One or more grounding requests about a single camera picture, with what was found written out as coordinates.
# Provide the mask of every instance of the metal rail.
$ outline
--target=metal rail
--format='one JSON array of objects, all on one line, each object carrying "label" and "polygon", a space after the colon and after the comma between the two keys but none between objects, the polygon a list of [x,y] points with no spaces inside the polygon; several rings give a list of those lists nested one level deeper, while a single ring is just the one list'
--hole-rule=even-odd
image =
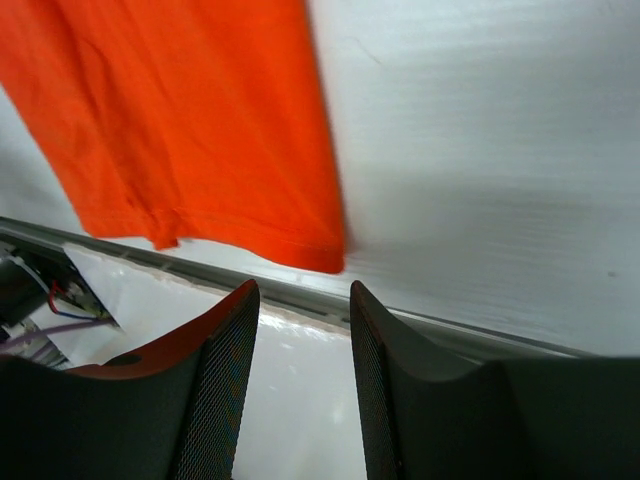
[{"label": "metal rail", "polygon": [[[214,286],[225,291],[231,291],[245,280],[255,278],[260,285],[263,299],[269,303],[300,312],[327,323],[349,327],[349,300],[347,296],[337,297],[321,294],[266,278],[250,276],[211,265],[169,257],[158,252],[126,247],[88,236],[75,235],[4,217],[0,217],[0,242],[2,241],[22,248],[36,250],[40,254],[57,257],[58,259],[61,256],[66,257],[62,245],[67,242],[74,243],[108,255],[126,258],[140,265],[158,268],[194,283]],[[480,361],[541,355],[562,357],[592,355],[588,352],[472,327],[417,312],[406,312],[393,308],[390,308],[390,311],[439,345],[467,358]]]}]

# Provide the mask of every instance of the mesh texture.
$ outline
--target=mesh texture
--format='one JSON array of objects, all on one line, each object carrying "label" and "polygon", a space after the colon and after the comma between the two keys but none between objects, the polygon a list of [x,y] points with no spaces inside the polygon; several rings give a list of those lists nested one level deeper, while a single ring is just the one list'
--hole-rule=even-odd
[{"label": "mesh texture", "polygon": [[391,388],[384,345],[374,336],[359,307],[351,309],[351,342],[367,478],[401,478]]},{"label": "mesh texture", "polygon": [[177,453],[175,480],[231,478],[258,326],[252,292],[203,345],[190,418]]}]

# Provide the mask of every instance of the orange cloth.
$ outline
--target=orange cloth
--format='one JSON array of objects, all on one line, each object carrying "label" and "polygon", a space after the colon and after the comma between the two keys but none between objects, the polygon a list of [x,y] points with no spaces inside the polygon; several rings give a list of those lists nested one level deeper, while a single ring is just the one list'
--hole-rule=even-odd
[{"label": "orange cloth", "polygon": [[98,237],[343,268],[303,0],[11,0],[0,81]]}]

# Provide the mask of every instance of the white surface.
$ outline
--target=white surface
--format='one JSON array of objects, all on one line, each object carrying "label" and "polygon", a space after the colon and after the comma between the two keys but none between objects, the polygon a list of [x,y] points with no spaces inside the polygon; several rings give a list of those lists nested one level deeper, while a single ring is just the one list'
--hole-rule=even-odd
[{"label": "white surface", "polygon": [[[640,353],[640,2],[309,3],[345,274],[205,241],[171,254],[342,296],[360,278],[396,308]],[[24,134],[0,140],[0,214],[78,232]]]},{"label": "white surface", "polygon": [[[52,337],[76,365],[103,363],[142,346],[226,295],[81,247],[66,245],[65,252],[124,331]],[[233,478],[366,478],[346,330],[261,303]]]}]

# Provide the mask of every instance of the orange shirt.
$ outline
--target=orange shirt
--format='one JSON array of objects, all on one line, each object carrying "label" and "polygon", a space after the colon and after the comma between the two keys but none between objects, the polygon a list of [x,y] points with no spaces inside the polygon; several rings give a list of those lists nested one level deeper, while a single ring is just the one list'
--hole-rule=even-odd
[{"label": "orange shirt", "polygon": [[343,268],[302,0],[11,0],[0,81],[87,232]]}]

